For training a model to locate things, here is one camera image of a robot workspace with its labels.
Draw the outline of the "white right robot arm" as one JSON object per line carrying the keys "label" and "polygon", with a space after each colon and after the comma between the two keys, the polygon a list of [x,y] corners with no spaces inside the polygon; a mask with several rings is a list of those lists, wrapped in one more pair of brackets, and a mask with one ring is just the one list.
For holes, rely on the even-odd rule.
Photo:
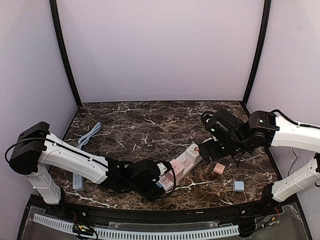
{"label": "white right robot arm", "polygon": [[288,147],[314,152],[314,157],[286,178],[263,188],[261,200],[281,203],[320,179],[320,128],[301,123],[274,109],[254,111],[244,122],[226,109],[206,111],[201,122],[212,139],[198,145],[204,160],[252,154],[257,148]]}

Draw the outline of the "white cube socket adapter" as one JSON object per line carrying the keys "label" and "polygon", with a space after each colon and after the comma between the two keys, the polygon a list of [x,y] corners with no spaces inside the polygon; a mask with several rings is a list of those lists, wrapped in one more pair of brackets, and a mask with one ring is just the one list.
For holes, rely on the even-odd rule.
{"label": "white cube socket adapter", "polygon": [[200,159],[198,145],[193,143],[185,150],[185,159],[195,164]]}

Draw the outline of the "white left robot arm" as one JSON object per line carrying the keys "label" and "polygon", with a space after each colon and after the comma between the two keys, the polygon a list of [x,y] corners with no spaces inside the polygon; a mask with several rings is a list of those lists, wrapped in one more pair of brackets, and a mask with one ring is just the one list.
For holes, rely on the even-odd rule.
{"label": "white left robot arm", "polygon": [[10,168],[28,178],[48,205],[61,205],[65,194],[46,165],[78,174],[105,189],[138,192],[153,202],[165,194],[157,183],[172,166],[166,161],[143,159],[138,162],[119,161],[80,150],[59,139],[49,131],[50,125],[41,121],[23,131],[4,158]]}

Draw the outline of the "small pink cube adapter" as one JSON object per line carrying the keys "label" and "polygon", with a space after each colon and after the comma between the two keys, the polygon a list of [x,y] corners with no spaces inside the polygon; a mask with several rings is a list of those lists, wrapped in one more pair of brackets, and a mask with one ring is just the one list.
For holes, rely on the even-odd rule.
{"label": "small pink cube adapter", "polygon": [[214,166],[213,172],[219,175],[222,175],[224,170],[225,170],[226,166],[217,162]]}

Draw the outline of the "large pink cube adapter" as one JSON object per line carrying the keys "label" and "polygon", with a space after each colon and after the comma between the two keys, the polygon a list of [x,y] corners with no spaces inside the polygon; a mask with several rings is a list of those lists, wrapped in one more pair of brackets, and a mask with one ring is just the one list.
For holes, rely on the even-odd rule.
{"label": "large pink cube adapter", "polygon": [[[173,159],[171,162],[170,162],[173,170],[174,170],[174,173],[175,173],[175,178],[176,178],[176,181],[180,181],[183,177],[183,174],[184,174],[184,166],[177,160]],[[168,172],[167,173],[167,178],[171,181],[171,182],[174,182],[174,177],[173,177],[173,174],[172,174],[172,171]]]}

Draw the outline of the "blue small power strip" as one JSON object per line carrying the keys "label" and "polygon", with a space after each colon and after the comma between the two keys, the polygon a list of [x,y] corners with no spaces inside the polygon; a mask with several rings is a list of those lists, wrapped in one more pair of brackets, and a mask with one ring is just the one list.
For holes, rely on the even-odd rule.
{"label": "blue small power strip", "polygon": [[72,174],[72,189],[76,192],[84,190],[84,178],[76,173]]}

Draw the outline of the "white multicolour power strip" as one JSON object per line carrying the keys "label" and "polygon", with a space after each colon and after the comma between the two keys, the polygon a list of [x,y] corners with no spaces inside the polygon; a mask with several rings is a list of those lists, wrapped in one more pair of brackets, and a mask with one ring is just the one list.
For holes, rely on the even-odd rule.
{"label": "white multicolour power strip", "polygon": [[[179,155],[174,160],[180,162],[184,166],[183,177],[185,177],[202,160],[202,157],[200,156],[199,160],[195,164],[193,164],[185,158],[185,151],[184,151],[181,155]],[[174,186],[174,180],[173,182],[171,182],[167,178],[167,173],[166,173],[164,176],[160,177],[159,181],[157,182],[157,185],[160,188],[163,188],[166,192],[169,192]]]}

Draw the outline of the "small blue cube adapter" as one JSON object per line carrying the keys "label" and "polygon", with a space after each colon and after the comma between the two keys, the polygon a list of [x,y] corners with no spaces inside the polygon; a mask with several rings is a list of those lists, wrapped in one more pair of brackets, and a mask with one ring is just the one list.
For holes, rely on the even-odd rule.
{"label": "small blue cube adapter", "polygon": [[233,191],[234,192],[243,192],[245,190],[245,183],[243,181],[234,181],[233,182]]}

